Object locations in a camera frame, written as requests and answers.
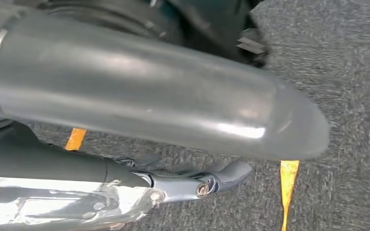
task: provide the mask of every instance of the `gray carpet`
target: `gray carpet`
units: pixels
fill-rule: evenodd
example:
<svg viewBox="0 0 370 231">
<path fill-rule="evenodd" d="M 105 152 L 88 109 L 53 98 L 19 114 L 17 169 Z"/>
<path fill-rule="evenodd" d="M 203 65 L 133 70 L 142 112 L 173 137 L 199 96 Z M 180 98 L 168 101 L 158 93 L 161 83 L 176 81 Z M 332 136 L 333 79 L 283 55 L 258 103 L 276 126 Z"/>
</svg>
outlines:
<svg viewBox="0 0 370 231">
<path fill-rule="evenodd" d="M 301 164 L 290 231 L 370 231 L 370 0 L 266 0 L 254 11 L 272 52 L 267 68 L 316 101 L 331 144 Z M 70 129 L 33 125 L 64 144 Z M 93 154 L 160 154 L 163 165 L 230 161 L 199 150 L 89 132 Z M 243 187 L 214 198 L 154 209 L 125 231 L 277 231 L 282 222 L 278 163 L 250 162 Z"/>
</svg>

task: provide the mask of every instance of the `metal bracket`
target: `metal bracket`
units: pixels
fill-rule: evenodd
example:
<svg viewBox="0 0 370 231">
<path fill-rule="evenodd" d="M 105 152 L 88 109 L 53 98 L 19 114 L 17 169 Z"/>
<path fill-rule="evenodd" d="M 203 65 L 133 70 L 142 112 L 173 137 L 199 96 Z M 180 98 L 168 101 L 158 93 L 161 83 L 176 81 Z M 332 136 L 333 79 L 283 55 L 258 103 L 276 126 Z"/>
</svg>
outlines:
<svg viewBox="0 0 370 231">
<path fill-rule="evenodd" d="M 137 162 L 131 158 L 119 158 L 119 163 L 132 167 Z M 249 164 L 233 162 L 220 171 L 186 172 L 172 174 L 163 171 L 147 171 L 132 168 L 132 173 L 146 180 L 150 187 L 165 192 L 163 203 L 193 201 L 215 193 L 231 190 L 240 185 L 251 172 Z"/>
</svg>

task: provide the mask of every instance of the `screw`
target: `screw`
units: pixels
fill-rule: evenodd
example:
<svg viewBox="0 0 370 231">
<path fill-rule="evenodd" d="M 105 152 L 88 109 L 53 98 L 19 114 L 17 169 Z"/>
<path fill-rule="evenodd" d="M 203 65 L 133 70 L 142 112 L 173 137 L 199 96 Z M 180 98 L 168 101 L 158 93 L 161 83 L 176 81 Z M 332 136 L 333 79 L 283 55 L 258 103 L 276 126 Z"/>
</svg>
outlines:
<svg viewBox="0 0 370 231">
<path fill-rule="evenodd" d="M 197 187 L 197 196 L 204 197 L 209 193 L 209 186 L 206 183 L 202 183 Z"/>
</svg>

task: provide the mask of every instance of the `orange tape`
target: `orange tape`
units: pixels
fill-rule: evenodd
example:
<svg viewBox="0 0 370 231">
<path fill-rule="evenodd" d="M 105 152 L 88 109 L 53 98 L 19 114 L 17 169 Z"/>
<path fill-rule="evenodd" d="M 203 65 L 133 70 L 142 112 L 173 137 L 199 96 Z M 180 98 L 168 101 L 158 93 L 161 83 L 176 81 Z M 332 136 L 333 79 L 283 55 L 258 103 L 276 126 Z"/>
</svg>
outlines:
<svg viewBox="0 0 370 231">
<path fill-rule="evenodd" d="M 280 178 L 281 178 L 281 200 L 283 203 L 284 216 L 281 231 L 287 231 L 287 219 L 289 216 L 289 207 L 293 195 L 294 184 L 296 181 L 297 171 L 300 161 L 281 161 Z"/>
<path fill-rule="evenodd" d="M 83 142 L 86 132 L 87 130 L 84 129 L 73 128 L 65 149 L 69 151 L 78 150 Z"/>
</svg>

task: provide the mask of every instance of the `black metal part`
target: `black metal part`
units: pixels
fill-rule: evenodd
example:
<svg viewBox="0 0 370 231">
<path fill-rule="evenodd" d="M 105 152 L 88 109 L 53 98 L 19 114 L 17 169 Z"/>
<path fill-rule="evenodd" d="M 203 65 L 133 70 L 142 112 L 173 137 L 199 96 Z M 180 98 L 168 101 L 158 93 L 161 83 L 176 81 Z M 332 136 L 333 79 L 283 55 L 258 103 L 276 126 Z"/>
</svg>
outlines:
<svg viewBox="0 0 370 231">
<path fill-rule="evenodd" d="M 50 0 L 39 8 L 50 15 L 182 44 L 180 17 L 164 1 L 151 5 L 146 0 Z"/>
<path fill-rule="evenodd" d="M 39 8 L 50 15 L 160 39 L 261 67 L 267 52 L 237 47 L 243 30 L 257 29 L 250 16 L 257 3 L 256 0 L 49 0 Z"/>
<path fill-rule="evenodd" d="M 0 177 L 90 182 L 122 181 L 125 186 L 145 186 L 144 180 L 112 159 L 66 151 L 42 143 L 21 123 L 0 128 Z"/>
</svg>

